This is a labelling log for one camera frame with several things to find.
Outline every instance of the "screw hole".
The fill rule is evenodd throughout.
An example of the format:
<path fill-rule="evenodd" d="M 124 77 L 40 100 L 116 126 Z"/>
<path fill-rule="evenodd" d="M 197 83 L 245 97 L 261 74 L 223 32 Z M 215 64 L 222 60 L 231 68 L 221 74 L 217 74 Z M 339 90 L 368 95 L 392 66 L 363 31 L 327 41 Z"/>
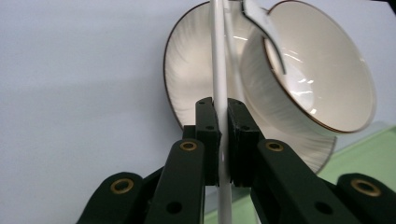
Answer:
<path fill-rule="evenodd" d="M 273 151 L 282 151 L 283 150 L 283 146 L 276 142 L 268 142 L 267 144 L 265 144 L 265 146 L 268 149 L 273 150 Z"/>
<path fill-rule="evenodd" d="M 181 203 L 178 202 L 171 202 L 168 205 L 166 205 L 166 211 L 170 214 L 177 214 L 181 212 L 182 206 Z"/>
<path fill-rule="evenodd" d="M 133 187 L 134 181 L 132 181 L 132 179 L 123 178 L 114 181 L 111 184 L 110 189 L 115 194 L 123 194 L 131 190 Z"/>
<path fill-rule="evenodd" d="M 180 144 L 180 148 L 186 151 L 193 151 L 197 148 L 197 145 L 193 142 L 183 142 Z"/>
<path fill-rule="evenodd" d="M 371 197 L 381 195 L 381 190 L 374 184 L 363 179 L 353 179 L 350 183 L 352 187 L 360 193 Z"/>
<path fill-rule="evenodd" d="M 321 212 L 323 214 L 326 214 L 326 215 L 332 214 L 332 208 L 326 203 L 317 202 L 317 203 L 315 203 L 315 207 L 317 208 L 317 210 L 319 212 Z"/>

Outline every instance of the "cup handle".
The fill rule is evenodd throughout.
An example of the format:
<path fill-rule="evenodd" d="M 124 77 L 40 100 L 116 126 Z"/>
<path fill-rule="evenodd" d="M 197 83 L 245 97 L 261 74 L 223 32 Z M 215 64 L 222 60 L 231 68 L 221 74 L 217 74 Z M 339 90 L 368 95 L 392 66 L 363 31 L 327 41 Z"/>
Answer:
<path fill-rule="evenodd" d="M 242 1 L 242 14 L 249 21 L 253 22 L 259 28 L 264 37 L 268 39 L 275 48 L 276 56 L 280 61 L 282 73 L 286 75 L 286 66 L 280 54 L 280 50 L 276 41 L 277 33 L 271 23 L 270 18 L 265 14 L 256 0 L 243 0 Z"/>

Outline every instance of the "white saucer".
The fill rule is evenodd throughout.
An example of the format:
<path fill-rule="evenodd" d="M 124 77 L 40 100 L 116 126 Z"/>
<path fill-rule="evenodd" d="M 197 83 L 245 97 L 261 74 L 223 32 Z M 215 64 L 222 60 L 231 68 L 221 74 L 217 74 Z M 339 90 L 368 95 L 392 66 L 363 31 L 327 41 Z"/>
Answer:
<path fill-rule="evenodd" d="M 241 4 L 230 1 L 234 42 L 238 55 L 248 40 L 250 29 L 256 29 L 241 13 Z M 163 61 L 164 81 L 171 106 L 181 126 L 195 124 L 195 103 L 213 96 L 210 7 L 203 3 L 188 11 L 169 36 Z M 228 96 L 236 98 L 231 80 Z M 245 102 L 266 138 L 289 144 L 312 171 L 317 172 L 329 159 L 335 137 L 316 133 L 305 137 L 277 130 L 269 125 Z"/>

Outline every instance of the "white teacup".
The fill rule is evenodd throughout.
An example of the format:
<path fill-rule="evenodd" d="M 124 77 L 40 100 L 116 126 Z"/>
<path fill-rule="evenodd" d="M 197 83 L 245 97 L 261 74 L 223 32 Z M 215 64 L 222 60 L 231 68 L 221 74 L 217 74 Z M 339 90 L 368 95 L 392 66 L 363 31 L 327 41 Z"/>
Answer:
<path fill-rule="evenodd" d="M 289 133 L 336 136 L 366 127 L 375 108 L 369 69 L 347 34 L 308 4 L 283 2 L 269 11 L 286 68 L 259 29 L 241 60 L 247 100 L 263 119 Z"/>

